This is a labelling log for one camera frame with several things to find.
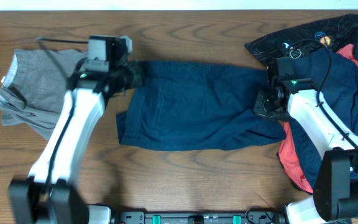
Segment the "navy blue shorts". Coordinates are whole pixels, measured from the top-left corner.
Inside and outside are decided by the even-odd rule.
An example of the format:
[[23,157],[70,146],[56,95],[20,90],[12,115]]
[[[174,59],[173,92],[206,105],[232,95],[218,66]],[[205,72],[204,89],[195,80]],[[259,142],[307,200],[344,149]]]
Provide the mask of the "navy blue shorts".
[[280,142],[278,121],[254,114],[267,72],[234,65],[141,61],[144,85],[117,114],[120,144],[155,151],[234,150]]

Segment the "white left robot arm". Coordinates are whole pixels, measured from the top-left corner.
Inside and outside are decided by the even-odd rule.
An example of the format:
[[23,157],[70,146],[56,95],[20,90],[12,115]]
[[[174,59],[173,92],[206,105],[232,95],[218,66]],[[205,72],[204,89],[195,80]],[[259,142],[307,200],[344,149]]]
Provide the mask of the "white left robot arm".
[[116,93],[142,86],[144,69],[133,60],[107,72],[78,62],[68,79],[57,125],[26,179],[14,178],[9,198],[16,223],[114,223],[107,205],[87,204],[77,190],[91,133]]

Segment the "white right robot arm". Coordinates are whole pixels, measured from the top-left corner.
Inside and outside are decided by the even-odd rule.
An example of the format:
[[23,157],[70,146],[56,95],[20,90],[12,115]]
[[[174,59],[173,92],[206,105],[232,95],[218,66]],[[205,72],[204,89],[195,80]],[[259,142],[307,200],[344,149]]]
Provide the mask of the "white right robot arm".
[[294,118],[319,152],[322,163],[312,196],[285,207],[287,223],[329,223],[358,218],[358,136],[314,89],[288,94],[260,91],[254,112],[266,118]]

